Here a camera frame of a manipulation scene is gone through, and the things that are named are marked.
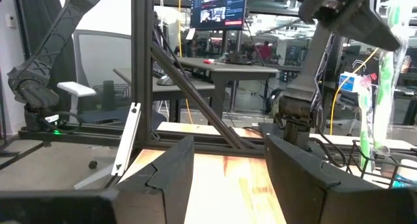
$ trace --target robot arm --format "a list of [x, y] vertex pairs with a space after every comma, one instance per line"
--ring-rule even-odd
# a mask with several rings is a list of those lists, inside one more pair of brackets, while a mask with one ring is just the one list
[[84, 14], [99, 1], [65, 1], [37, 51], [7, 74], [8, 85], [17, 101], [28, 104], [31, 108], [46, 108], [58, 104], [59, 96], [47, 88], [53, 65]]
[[309, 130], [321, 124], [317, 81], [326, 64], [332, 33], [388, 51], [396, 50], [400, 43], [375, 12], [373, 0], [298, 1], [302, 2], [298, 11], [300, 19], [312, 22], [315, 17], [319, 24], [300, 75], [286, 88], [278, 107], [281, 117], [287, 120], [283, 139], [310, 150], [307, 146]]

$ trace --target wooden table surface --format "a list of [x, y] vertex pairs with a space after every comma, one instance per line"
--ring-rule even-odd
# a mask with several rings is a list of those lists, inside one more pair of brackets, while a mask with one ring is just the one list
[[[174, 122], [163, 122], [158, 130], [219, 134], [213, 126]], [[262, 138], [259, 132], [253, 130], [235, 128], [235, 131], [242, 137]], [[346, 136], [333, 135], [329, 139], [350, 145], [352, 142], [352, 137]], [[414, 147], [404, 141], [395, 141], [395, 145], [401, 148]], [[162, 153], [157, 150], [142, 150], [121, 181]], [[185, 223], [286, 223], [269, 179], [265, 160], [195, 154]]]

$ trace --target black panel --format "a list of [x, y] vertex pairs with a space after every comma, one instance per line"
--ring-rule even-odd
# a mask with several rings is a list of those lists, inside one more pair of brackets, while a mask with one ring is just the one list
[[184, 223], [193, 166], [189, 136], [111, 189], [2, 191], [0, 223]]
[[383, 189], [269, 135], [265, 160], [287, 223], [413, 223], [416, 190]]

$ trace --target white wall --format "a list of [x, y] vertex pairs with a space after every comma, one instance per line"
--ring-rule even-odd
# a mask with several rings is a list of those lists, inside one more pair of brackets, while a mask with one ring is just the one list
[[[88, 29], [131, 35], [131, 0], [101, 0], [93, 7], [77, 26], [77, 29]], [[168, 24], [171, 49], [178, 44], [180, 13], [176, 8], [155, 7], [159, 17]]]
[[130, 35], [130, 25], [130, 0], [101, 0], [84, 15], [77, 29]]
[[14, 66], [24, 62], [22, 42], [18, 29], [11, 29], [6, 25], [6, 15], [16, 18], [14, 0], [0, 2], [0, 73], [5, 102], [6, 129], [8, 135], [14, 135], [25, 125], [23, 104], [14, 100], [14, 95], [8, 86], [7, 73]]

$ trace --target white bracket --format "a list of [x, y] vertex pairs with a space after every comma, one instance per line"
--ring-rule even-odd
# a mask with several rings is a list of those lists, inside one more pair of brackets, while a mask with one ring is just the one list
[[115, 163], [111, 170], [112, 176], [123, 176], [124, 172], [127, 170], [140, 116], [141, 104], [132, 103], [120, 140], [119, 149], [117, 149]]

